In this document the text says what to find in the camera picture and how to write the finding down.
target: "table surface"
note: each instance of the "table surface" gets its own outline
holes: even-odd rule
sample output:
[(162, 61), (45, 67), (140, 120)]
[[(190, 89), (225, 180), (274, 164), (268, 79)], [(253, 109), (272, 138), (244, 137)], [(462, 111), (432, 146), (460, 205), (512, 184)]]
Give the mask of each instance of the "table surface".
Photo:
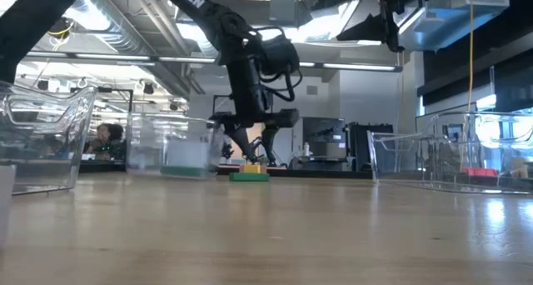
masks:
[(88, 174), (13, 199), (0, 283), (532, 284), (533, 200)]

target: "bottle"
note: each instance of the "bottle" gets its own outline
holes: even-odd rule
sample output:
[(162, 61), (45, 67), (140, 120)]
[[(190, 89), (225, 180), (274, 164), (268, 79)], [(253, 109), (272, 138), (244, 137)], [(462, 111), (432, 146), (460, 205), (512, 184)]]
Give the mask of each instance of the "bottle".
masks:
[(305, 157), (309, 157), (311, 154), (309, 153), (309, 143), (306, 142), (303, 144), (303, 155)]

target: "green base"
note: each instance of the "green base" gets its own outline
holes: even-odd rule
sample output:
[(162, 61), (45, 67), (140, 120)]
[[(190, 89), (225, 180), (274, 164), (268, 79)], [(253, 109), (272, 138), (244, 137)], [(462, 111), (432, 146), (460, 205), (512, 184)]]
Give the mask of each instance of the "green base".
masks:
[(231, 172), (230, 181), (233, 182), (268, 182), (268, 173)]
[(199, 167), (165, 166), (159, 170), (163, 176), (183, 176), (201, 178), (206, 175), (206, 170)]

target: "transparent box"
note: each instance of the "transparent box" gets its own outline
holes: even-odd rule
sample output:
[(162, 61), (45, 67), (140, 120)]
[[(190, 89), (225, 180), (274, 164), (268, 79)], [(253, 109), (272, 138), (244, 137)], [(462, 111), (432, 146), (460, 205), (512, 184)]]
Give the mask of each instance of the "transparent box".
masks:
[(129, 117), (127, 171), (178, 178), (216, 173), (224, 135), (211, 121), (175, 114)]
[(533, 116), (435, 115), (422, 132), (368, 133), (374, 181), (458, 193), (533, 193)]
[(74, 188), (95, 87), (58, 96), (0, 82), (0, 165), (15, 166), (13, 194)]

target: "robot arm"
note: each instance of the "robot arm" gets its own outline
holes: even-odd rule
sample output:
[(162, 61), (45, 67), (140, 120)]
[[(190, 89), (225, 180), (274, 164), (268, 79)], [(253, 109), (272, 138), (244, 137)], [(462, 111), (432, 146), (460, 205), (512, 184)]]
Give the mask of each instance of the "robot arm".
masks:
[[(186, 13), (206, 34), (207, 40), (218, 50), (217, 64), (226, 65), (231, 99), (236, 113), (215, 113), (212, 120), (222, 124), (225, 133), (253, 163), (257, 160), (248, 143), (246, 128), (254, 123), (265, 123), (266, 153), (271, 154), (274, 136), (279, 128), (292, 128), (299, 119), (296, 109), (282, 109), (278, 113), (268, 113), (271, 99), (268, 94), (292, 102), (295, 99), (291, 74), (299, 70), (300, 59), (292, 43), (280, 35), (262, 41), (259, 31), (231, 9), (209, 0), (170, 0)], [(273, 82), (284, 76), (286, 89), (276, 90), (263, 83)], [(287, 91), (288, 96), (280, 93)]]

